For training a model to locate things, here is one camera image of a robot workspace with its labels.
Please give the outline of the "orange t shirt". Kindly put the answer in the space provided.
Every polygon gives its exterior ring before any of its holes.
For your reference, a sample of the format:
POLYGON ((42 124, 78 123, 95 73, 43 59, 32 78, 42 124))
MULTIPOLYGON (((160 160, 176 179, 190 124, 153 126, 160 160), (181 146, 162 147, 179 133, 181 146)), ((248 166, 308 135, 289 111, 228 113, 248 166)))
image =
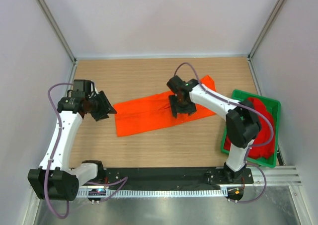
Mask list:
POLYGON ((115 114, 117 136, 125 137, 168 128, 216 114, 197 104, 197 111, 194 114, 179 114, 177 118, 174 118, 168 98, 170 95, 172 95, 172 92, 166 91, 115 104, 114 108, 117 111, 115 114))

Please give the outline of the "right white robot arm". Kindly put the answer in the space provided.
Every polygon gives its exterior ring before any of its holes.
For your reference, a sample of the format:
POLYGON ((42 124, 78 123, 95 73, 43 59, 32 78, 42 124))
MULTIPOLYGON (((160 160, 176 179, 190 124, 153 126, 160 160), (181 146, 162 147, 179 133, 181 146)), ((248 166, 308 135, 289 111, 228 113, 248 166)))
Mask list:
POLYGON ((197 106, 200 105, 225 120, 231 145, 223 167, 224 178, 229 183, 236 183, 246 168, 249 147, 261 131, 258 115, 254 110, 248 110, 254 108, 253 104, 247 99, 240 102, 227 98, 196 79, 185 82, 175 75, 166 85, 173 93, 168 98, 174 118, 179 114, 190 116, 198 112, 197 106))

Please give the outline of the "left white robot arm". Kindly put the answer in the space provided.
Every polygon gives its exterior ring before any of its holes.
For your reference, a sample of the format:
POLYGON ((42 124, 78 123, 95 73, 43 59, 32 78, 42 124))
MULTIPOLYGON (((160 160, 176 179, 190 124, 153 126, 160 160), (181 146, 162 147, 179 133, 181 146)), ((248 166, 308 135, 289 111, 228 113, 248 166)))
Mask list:
POLYGON ((57 122, 51 142, 39 167, 28 172, 28 181, 41 200, 73 201, 81 186, 88 182, 100 185, 106 177, 99 160, 85 160, 70 169, 70 155, 85 115, 100 121, 116 114, 116 110, 93 81, 76 79, 72 86, 58 103, 52 103, 57 122))

